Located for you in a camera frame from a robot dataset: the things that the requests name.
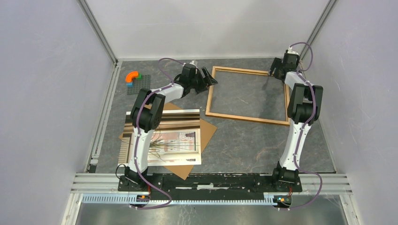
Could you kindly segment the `wooden picture frame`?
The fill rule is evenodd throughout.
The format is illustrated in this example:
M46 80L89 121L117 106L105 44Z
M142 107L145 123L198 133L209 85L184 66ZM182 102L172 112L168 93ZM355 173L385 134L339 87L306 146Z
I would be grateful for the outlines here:
M245 75L269 76L268 71L213 66L211 77L215 78L217 72L230 72L230 73L240 73L240 74L245 74ZM262 119L262 118L255 118L255 117L247 117L247 116L210 112L212 98L213 98L213 91L214 91L213 86L211 86L209 88L205 115L208 117L215 117L215 118L221 118L221 119L241 120L241 121L258 122L258 123L272 124L272 125L279 125L279 126L289 126L290 118L287 115L287 107L290 102L289 86L287 84L284 84L283 88L284 88L285 120L271 120L271 119Z

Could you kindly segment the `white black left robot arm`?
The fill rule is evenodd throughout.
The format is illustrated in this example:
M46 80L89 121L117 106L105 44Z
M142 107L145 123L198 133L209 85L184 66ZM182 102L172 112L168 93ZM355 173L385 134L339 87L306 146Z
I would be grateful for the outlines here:
M197 68L192 63L183 64L182 72L171 82L161 88L142 88L133 108L130 118L133 125L133 153L132 159L125 167L124 178L136 191L146 188L146 171L148 169L148 153L150 138L160 125L164 105L172 100L185 97L193 89L197 94L209 90L218 84L206 67Z

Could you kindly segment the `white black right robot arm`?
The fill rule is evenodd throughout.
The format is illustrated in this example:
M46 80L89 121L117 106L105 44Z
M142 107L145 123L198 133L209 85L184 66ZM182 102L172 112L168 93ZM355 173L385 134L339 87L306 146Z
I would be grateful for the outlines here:
M290 129L284 152L273 170L271 186L284 191L299 183L300 157L306 136L321 112L323 87L309 82L297 71L300 56L290 48L283 58L274 58L270 72L291 89L287 107Z

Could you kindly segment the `clear acrylic sheet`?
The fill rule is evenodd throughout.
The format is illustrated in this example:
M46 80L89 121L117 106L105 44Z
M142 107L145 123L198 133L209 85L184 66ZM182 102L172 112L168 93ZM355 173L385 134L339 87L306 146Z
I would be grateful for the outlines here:
M286 121L284 84L270 76L216 71L210 112Z

